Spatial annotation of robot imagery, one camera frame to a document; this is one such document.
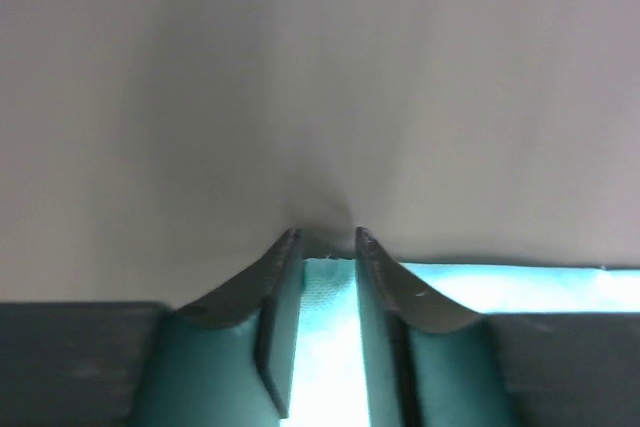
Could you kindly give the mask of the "teal t shirt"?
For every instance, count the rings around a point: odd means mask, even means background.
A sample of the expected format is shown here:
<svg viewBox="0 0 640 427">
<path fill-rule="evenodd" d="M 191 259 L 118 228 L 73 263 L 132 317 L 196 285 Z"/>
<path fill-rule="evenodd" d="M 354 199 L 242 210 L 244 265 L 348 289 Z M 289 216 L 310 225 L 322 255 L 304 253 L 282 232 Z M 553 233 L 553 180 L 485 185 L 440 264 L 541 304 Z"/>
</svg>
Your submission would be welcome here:
<svg viewBox="0 0 640 427">
<path fill-rule="evenodd" d="M 636 269 L 407 264 L 436 290 L 484 314 L 636 312 Z M 308 259 L 285 426 L 367 426 L 355 263 Z"/>
</svg>

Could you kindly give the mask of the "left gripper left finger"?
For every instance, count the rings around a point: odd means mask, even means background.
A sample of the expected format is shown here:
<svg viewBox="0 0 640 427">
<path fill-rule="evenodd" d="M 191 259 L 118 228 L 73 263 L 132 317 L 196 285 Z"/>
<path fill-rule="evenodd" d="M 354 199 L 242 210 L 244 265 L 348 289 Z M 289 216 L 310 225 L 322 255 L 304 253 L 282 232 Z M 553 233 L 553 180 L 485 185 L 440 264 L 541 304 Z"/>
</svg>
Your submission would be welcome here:
<svg viewBox="0 0 640 427">
<path fill-rule="evenodd" d="M 178 309 L 158 302 L 1 307 L 5 426 L 276 426 L 287 417 L 303 238 Z"/>
</svg>

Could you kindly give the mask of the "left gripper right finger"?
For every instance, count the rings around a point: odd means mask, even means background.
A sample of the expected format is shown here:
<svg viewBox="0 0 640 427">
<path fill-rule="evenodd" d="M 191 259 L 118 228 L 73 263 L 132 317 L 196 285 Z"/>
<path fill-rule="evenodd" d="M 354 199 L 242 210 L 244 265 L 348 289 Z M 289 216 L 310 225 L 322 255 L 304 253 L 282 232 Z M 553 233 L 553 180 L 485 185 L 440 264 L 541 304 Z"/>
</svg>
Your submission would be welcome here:
<svg viewBox="0 0 640 427">
<path fill-rule="evenodd" d="M 355 252 L 373 425 L 638 424 L 637 270 Z"/>
</svg>

